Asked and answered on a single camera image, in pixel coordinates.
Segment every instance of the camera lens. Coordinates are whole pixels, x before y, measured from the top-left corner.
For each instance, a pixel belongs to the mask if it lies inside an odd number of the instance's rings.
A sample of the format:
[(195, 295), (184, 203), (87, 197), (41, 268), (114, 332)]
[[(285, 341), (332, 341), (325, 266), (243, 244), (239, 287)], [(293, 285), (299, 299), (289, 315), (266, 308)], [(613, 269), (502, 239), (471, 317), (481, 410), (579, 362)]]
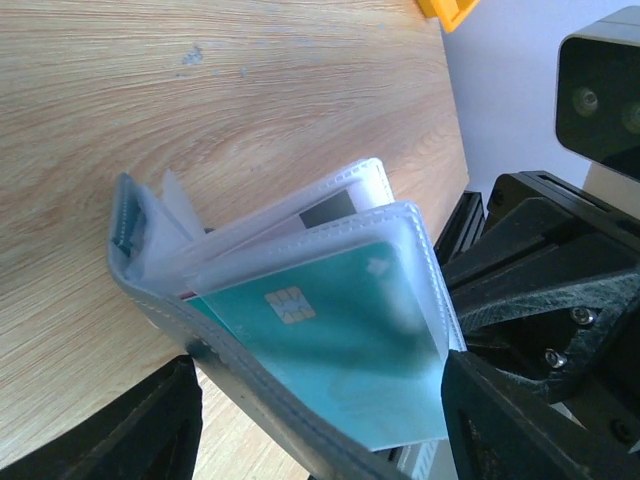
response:
[(573, 92), (573, 108), (583, 117), (590, 117), (598, 110), (598, 96), (587, 87)]
[(631, 133), (640, 135), (640, 102), (630, 103), (624, 107), (622, 124)]

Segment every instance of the yellow object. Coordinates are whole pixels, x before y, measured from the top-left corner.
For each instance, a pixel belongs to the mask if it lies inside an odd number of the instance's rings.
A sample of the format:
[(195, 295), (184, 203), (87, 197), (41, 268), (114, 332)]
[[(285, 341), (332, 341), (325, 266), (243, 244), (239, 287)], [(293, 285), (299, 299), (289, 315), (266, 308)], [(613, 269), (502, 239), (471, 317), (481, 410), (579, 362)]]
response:
[(417, 0), (427, 18), (438, 17), (447, 33), (467, 18), (480, 0)]

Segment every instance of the card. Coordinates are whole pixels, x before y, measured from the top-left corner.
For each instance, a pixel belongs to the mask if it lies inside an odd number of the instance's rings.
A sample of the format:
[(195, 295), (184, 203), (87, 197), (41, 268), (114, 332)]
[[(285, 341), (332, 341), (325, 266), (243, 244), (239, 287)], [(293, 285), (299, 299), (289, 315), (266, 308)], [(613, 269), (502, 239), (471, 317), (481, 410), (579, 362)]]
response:
[(397, 202), (204, 265), (189, 302), (371, 450), (446, 438), (455, 319), (426, 239), (417, 207)]
[(382, 162), (360, 160), (189, 243), (145, 270), (143, 281), (165, 293), (184, 294), (185, 279), (205, 261), (391, 202), (393, 194)]
[(136, 279), (144, 278), (150, 266), (193, 241), (171, 208), (157, 199), (146, 185), (138, 190), (138, 202), (144, 215), (136, 222), (136, 248), (132, 251), (132, 261), (126, 272), (129, 278)]
[(192, 301), (319, 416), (371, 450), (391, 448), (447, 436), (444, 360), (406, 267), (377, 242)]

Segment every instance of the screw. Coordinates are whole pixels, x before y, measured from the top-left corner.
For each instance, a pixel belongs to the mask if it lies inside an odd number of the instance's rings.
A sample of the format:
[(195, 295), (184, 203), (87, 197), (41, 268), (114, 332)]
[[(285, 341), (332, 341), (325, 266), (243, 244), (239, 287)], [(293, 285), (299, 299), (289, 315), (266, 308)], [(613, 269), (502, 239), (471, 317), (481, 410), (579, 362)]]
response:
[(547, 348), (544, 352), (544, 360), (549, 364), (549, 366), (553, 369), (562, 368), (567, 363), (567, 357), (562, 353), (558, 353), (551, 348)]
[(598, 97), (590, 90), (582, 93), (582, 102), (591, 108), (598, 106)]
[(596, 321), (596, 318), (598, 317), (593, 310), (590, 310), (586, 307), (572, 308), (569, 312), (569, 315), (571, 316), (571, 320), (582, 327), (591, 325)]
[(629, 444), (633, 441), (633, 434), (629, 427), (627, 427), (622, 420), (615, 418), (611, 420), (611, 433), (616, 439), (624, 444)]

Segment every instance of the wallet stitching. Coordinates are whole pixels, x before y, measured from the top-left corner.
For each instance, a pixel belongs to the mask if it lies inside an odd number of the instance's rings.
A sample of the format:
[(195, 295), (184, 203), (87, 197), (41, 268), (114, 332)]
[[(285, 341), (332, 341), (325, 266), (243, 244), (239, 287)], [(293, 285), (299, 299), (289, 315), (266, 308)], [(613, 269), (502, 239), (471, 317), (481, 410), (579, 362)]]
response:
[[(414, 213), (420, 213), (420, 212), (416, 212), (416, 209), (412, 206), (409, 207), (410, 210), (412, 210)], [(423, 235), (423, 232), (420, 229), (420, 225), (418, 224), (418, 221), (415, 219), (415, 217), (409, 217), (414, 225), (415, 231), (418, 234), (418, 238), (420, 239), (420, 243), (422, 245), (422, 254), (424, 256), (424, 258), (427, 260), (427, 265), (429, 266), (429, 272), (431, 273), (431, 285), (440, 285), (440, 282), (438, 282), (438, 278), (436, 277), (436, 271), (435, 268), (433, 266), (433, 261), (431, 260), (431, 255), (429, 255), (429, 253), (427, 252), (428, 246), (427, 246), (427, 241), (426, 238)], [(447, 340), (448, 340), (448, 332), (449, 332), (449, 328), (447, 327), (447, 320), (446, 320), (446, 313), (444, 311), (444, 300), (442, 298), (442, 292), (440, 291), (439, 288), (432, 288), (432, 290), (435, 292), (436, 294), (436, 301), (438, 302), (438, 310), (440, 311), (440, 320), (441, 320), (441, 324), (442, 327), (444, 329), (445, 332), (447, 332)]]
[(451, 304), (445, 301), (445, 307), (449, 314), (449, 321), (453, 324), (452, 330), (453, 330), (453, 334), (456, 337), (456, 340), (458, 341), (458, 347), (466, 350), (466, 343), (464, 341), (464, 338), (462, 337), (462, 332), (460, 331), (460, 324), (457, 322), (455, 313), (452, 311)]
[[(222, 356), (221, 356), (218, 352), (216, 352), (216, 351), (214, 350), (214, 348), (213, 348), (211, 345), (209, 345), (209, 343), (208, 343), (205, 339), (203, 339), (200, 335), (196, 334), (196, 333), (195, 333), (194, 331), (192, 331), (190, 328), (186, 327), (182, 322), (179, 322), (179, 321), (175, 320), (175, 319), (173, 318), (173, 316), (172, 316), (172, 315), (170, 315), (170, 314), (168, 314), (168, 313), (165, 313), (165, 312), (163, 312), (162, 310), (160, 310), (160, 309), (158, 309), (158, 308), (156, 308), (156, 307), (153, 307), (153, 306), (151, 306), (151, 305), (149, 305), (149, 304), (147, 304), (147, 303), (145, 303), (145, 302), (143, 302), (143, 301), (141, 301), (141, 300), (137, 300), (137, 299), (135, 299), (135, 298), (133, 298), (133, 297), (131, 297), (131, 296), (129, 296), (129, 298), (131, 298), (135, 303), (138, 303), (139, 305), (142, 305), (142, 306), (147, 307), (147, 308), (149, 308), (150, 310), (152, 310), (152, 311), (154, 311), (154, 312), (156, 312), (156, 313), (159, 313), (160, 315), (162, 315), (163, 317), (165, 317), (166, 319), (168, 319), (168, 320), (169, 320), (173, 325), (175, 325), (176, 327), (178, 327), (178, 328), (180, 328), (181, 330), (183, 330), (185, 333), (187, 333), (187, 334), (191, 335), (191, 336), (192, 336), (193, 338), (195, 338), (195, 339), (200, 340), (204, 345), (206, 345), (206, 346), (209, 348), (209, 350), (210, 350), (210, 352), (211, 352), (211, 353), (213, 353), (214, 355), (217, 355), (217, 356), (220, 358), (220, 361), (221, 361), (224, 365), (226, 365), (227, 367), (231, 368), (231, 367), (229, 366), (229, 364), (223, 360)], [(177, 305), (173, 305), (173, 304), (172, 304), (171, 302), (169, 302), (168, 300), (167, 300), (167, 302), (168, 302), (172, 307), (174, 307), (174, 308), (178, 308), (179, 310), (181, 310)], [(182, 313), (183, 313), (184, 315), (186, 315), (187, 317), (189, 317), (190, 319), (192, 319), (192, 318), (193, 318), (193, 317), (192, 317), (192, 315), (190, 315), (188, 312), (184, 312), (184, 311), (182, 311)], [(218, 337), (218, 340), (223, 344), (223, 346), (224, 346), (224, 347), (226, 347), (226, 348), (227, 348), (227, 350), (228, 350), (228, 351), (230, 351), (230, 345), (229, 345), (229, 344), (228, 344), (228, 343), (227, 343), (223, 338)], [(265, 381), (265, 379), (264, 379), (261, 375), (258, 375), (255, 371), (253, 371), (252, 369), (248, 368), (248, 366), (246, 365), (246, 363), (244, 362), (244, 360), (243, 360), (242, 358), (240, 358), (240, 357), (238, 357), (238, 356), (234, 355), (234, 354), (233, 354), (233, 353), (231, 353), (231, 352), (229, 353), (229, 355), (231, 355), (231, 356), (235, 357), (235, 358), (234, 358), (234, 360), (236, 360), (238, 363), (242, 364), (242, 366), (244, 367), (244, 369), (245, 369), (249, 374), (251, 374), (251, 375), (252, 375), (256, 380), (258, 380), (258, 381), (262, 384), (262, 386), (263, 386), (264, 388), (266, 388), (270, 393), (274, 394), (274, 398), (278, 398), (278, 396), (277, 396), (276, 392), (271, 388), (271, 386), (268, 384), (268, 382), (267, 382), (267, 381)], [(361, 462), (360, 462), (359, 460), (357, 460), (356, 458), (353, 458), (353, 456), (352, 456), (352, 455), (350, 455), (349, 453), (346, 453), (344, 450), (340, 450), (340, 449), (338, 448), (338, 446), (337, 446), (334, 442), (331, 442), (323, 432), (321, 432), (321, 431), (317, 430), (315, 427), (313, 427), (313, 425), (311, 425), (310, 423), (308, 423), (308, 421), (307, 421), (304, 417), (300, 416), (300, 415), (299, 415), (299, 413), (298, 413), (294, 408), (292, 408), (292, 407), (288, 404), (288, 402), (287, 402), (286, 400), (279, 399), (279, 400), (278, 400), (278, 402), (279, 402), (283, 407), (285, 407), (293, 417), (297, 418), (297, 419), (298, 419), (302, 424), (304, 424), (304, 425), (305, 425), (309, 430), (311, 430), (313, 433), (315, 433), (315, 434), (317, 435), (317, 437), (318, 437), (320, 440), (322, 440), (322, 441), (323, 441), (323, 443), (324, 443), (327, 447), (329, 447), (331, 450), (333, 450), (335, 453), (337, 453), (337, 454), (338, 454), (338, 456), (345, 456), (345, 457), (349, 458), (349, 459), (350, 459), (354, 464), (358, 465), (358, 467), (359, 467), (361, 470), (364, 470), (364, 471), (368, 472), (369, 474), (373, 475), (375, 478), (378, 478), (378, 479), (380, 479), (380, 480), (385, 480), (385, 478), (384, 478), (384, 477), (381, 477), (381, 476), (380, 476), (380, 475), (378, 475), (375, 471), (370, 470), (370, 469), (369, 469), (369, 467), (368, 467), (366, 464), (361, 463)]]
[(376, 170), (378, 172), (378, 176), (380, 177), (380, 180), (382, 181), (382, 185), (384, 186), (384, 191), (387, 194), (387, 200), (389, 200), (390, 202), (393, 202), (394, 200), (393, 192), (391, 191), (391, 185), (389, 184), (389, 179), (384, 173), (382, 163), (379, 163), (379, 162), (376, 163)]
[(129, 183), (126, 182), (123, 185), (123, 190), (124, 192), (122, 192), (122, 195), (120, 196), (121, 199), (121, 208), (120, 208), (120, 212), (119, 212), (119, 217), (120, 220), (118, 221), (118, 229), (116, 232), (116, 246), (118, 248), (121, 248), (124, 246), (125, 244), (125, 234), (126, 234), (126, 228), (127, 228), (127, 222), (125, 220), (126, 214), (127, 214), (127, 210), (129, 209), (129, 198), (127, 195), (127, 189), (129, 187)]

